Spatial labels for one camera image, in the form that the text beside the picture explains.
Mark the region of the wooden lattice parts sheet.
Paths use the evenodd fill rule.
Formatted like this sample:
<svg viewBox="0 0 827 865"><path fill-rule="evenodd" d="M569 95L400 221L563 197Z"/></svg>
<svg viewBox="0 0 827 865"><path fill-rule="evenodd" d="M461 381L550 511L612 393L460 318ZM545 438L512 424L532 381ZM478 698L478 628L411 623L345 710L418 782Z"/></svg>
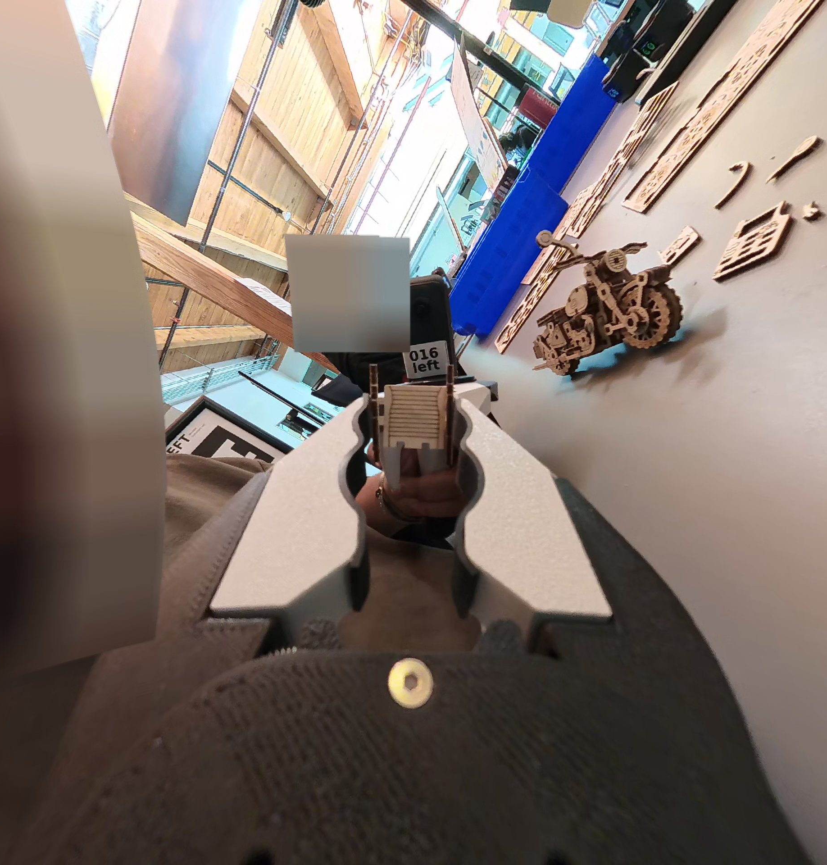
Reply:
<svg viewBox="0 0 827 865"><path fill-rule="evenodd" d="M582 189L574 199L559 223L559 233L574 239L581 238L677 86L678 82L674 82L646 102L600 178Z"/></svg>

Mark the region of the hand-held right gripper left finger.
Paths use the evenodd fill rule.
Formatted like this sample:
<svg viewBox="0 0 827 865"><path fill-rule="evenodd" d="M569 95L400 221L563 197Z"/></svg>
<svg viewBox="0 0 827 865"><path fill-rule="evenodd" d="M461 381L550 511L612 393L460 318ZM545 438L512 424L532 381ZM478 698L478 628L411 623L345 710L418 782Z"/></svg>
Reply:
<svg viewBox="0 0 827 865"><path fill-rule="evenodd" d="M275 619L294 643L313 619L339 621L368 595L364 434L355 401L275 464L209 611Z"/></svg>

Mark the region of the metal wristwatch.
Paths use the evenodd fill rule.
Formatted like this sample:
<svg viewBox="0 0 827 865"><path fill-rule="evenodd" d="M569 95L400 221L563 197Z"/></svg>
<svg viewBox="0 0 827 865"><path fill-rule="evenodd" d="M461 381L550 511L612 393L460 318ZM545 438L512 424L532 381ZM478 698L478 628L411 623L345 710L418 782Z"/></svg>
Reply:
<svg viewBox="0 0 827 865"><path fill-rule="evenodd" d="M376 489L376 501L383 512L397 522L407 525L420 524L422 522L421 518L405 513L392 501L386 487L386 476L383 472L380 475L380 481Z"/></svg>

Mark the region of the long wooden sheet with gears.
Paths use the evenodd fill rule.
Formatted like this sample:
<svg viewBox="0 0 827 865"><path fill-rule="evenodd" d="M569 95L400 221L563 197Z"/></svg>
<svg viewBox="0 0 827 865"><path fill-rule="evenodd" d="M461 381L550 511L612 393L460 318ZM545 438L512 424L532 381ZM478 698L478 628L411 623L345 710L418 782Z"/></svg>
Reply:
<svg viewBox="0 0 827 865"><path fill-rule="evenodd" d="M650 209L819 5L819 1L775 3L722 78L700 100L624 199L626 209L641 214Z"/></svg>

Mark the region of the person's left hand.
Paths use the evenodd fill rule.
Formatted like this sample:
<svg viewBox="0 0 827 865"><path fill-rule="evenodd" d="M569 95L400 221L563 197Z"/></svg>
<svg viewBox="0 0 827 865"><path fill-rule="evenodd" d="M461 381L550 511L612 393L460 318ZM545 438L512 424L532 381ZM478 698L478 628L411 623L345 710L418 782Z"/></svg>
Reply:
<svg viewBox="0 0 827 865"><path fill-rule="evenodd" d="M362 509L370 528L386 537L394 537L411 524L397 522L380 508L376 501L380 475L367 479L356 495L355 502ZM452 469L419 476L402 476L399 487L389 488L388 492L401 510L421 520L456 518L468 503L468 497L459 487L456 471Z"/></svg>

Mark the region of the black framed poster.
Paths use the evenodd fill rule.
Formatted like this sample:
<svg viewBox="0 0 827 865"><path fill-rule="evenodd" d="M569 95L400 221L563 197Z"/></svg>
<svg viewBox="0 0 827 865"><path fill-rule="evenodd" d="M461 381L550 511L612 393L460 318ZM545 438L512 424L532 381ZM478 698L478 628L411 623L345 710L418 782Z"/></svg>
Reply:
<svg viewBox="0 0 827 865"><path fill-rule="evenodd" d="M164 433L169 455L243 458L272 463L293 446L236 415L208 396L199 397Z"/></svg>

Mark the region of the dark red bottle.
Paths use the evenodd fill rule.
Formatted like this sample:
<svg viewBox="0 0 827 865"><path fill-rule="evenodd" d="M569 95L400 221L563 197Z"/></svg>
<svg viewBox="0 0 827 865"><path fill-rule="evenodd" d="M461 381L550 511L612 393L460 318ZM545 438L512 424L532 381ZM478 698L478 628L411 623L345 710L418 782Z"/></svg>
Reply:
<svg viewBox="0 0 827 865"><path fill-rule="evenodd" d="M528 121L545 130L559 109L559 101L549 97L536 86L525 86L518 104L517 113Z"/></svg>

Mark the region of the black power strip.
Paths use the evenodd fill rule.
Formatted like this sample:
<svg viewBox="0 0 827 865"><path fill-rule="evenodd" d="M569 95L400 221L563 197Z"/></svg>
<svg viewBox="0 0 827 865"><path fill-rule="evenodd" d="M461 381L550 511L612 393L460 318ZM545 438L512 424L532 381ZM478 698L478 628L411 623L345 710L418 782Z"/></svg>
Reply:
<svg viewBox="0 0 827 865"><path fill-rule="evenodd" d="M635 99L636 105L645 106L657 93L680 79L682 73L736 3L736 1L709 1L702 6L667 55L658 63L654 72L646 77Z"/></svg>

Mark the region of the wooden slatted model part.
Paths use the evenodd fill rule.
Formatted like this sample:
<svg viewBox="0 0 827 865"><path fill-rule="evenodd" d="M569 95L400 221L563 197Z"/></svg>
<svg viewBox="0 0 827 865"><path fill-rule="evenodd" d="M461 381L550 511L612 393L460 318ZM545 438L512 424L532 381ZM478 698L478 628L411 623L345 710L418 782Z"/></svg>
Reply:
<svg viewBox="0 0 827 865"><path fill-rule="evenodd" d="M388 385L379 392L379 368L369 366L369 411L377 463L394 481L404 450L419 451L419 469L433 473L454 466L455 378L451 362L444 384Z"/></svg>

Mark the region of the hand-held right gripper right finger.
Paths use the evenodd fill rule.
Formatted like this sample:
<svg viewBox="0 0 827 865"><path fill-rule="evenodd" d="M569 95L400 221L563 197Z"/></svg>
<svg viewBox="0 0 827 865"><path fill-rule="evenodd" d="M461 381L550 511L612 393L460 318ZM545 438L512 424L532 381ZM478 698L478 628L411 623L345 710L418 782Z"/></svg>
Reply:
<svg viewBox="0 0 827 865"><path fill-rule="evenodd" d="M455 527L452 597L459 615L515 623L528 646L551 621L606 623L613 610L556 478L465 398L459 487L467 504Z"/></svg>

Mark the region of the wooden motorcycle model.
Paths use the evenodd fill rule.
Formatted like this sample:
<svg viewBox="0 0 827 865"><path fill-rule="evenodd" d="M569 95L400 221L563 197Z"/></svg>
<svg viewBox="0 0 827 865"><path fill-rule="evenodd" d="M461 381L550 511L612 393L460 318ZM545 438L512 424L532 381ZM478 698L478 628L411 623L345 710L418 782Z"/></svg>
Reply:
<svg viewBox="0 0 827 865"><path fill-rule="evenodd" d="M570 375L581 359L603 352L621 342L639 350L651 350L670 341L682 323L682 303L669 286L670 265L657 265L632 274L627 257L645 249L636 242L591 256L559 240L547 230L538 232L542 248L557 246L569 258L557 265L558 272L584 266L585 283L569 294L566 304L537 320L544 330L533 343L541 360L534 370L551 369Z"/></svg>

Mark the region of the blue plastic bin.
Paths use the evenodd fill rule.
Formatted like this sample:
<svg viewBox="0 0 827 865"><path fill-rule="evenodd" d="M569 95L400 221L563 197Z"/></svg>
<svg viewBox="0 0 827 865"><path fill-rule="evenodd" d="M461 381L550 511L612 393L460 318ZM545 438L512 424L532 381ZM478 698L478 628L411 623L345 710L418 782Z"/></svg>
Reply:
<svg viewBox="0 0 827 865"><path fill-rule="evenodd" d="M592 55L550 120L527 159L527 167L556 193L573 172L614 110L614 98L603 90L608 67Z"/></svg>
<svg viewBox="0 0 827 865"><path fill-rule="evenodd" d="M456 333L483 338L492 332L541 251L538 232L556 228L567 209L542 177L523 169L456 277L450 295Z"/></svg>

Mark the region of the large dark panel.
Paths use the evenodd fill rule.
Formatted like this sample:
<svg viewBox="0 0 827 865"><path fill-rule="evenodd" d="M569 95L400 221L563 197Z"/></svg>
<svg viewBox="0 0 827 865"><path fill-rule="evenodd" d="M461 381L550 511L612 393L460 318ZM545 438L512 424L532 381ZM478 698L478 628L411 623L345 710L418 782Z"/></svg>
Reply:
<svg viewBox="0 0 827 865"><path fill-rule="evenodd" d="M143 1L108 135L121 185L185 225L260 1Z"/></svg>

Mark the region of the small square wooden piece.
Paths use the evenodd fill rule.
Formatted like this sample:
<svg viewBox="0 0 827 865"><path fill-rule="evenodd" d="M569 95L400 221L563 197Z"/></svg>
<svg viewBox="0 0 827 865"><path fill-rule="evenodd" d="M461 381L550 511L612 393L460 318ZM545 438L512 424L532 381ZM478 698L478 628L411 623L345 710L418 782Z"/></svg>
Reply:
<svg viewBox="0 0 827 865"><path fill-rule="evenodd" d="M687 225L675 240L673 240L664 250L659 252L660 261L663 265L677 265L687 254L695 249L702 241L702 238L693 227Z"/></svg>

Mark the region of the wooden grid piece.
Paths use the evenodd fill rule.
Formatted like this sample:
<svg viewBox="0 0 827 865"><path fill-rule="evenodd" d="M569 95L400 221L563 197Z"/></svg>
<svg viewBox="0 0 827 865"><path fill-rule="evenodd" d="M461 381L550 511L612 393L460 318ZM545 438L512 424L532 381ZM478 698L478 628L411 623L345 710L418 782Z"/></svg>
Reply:
<svg viewBox="0 0 827 865"><path fill-rule="evenodd" d="M775 256L791 229L791 205L785 200L739 223L712 275L722 282Z"/></svg>

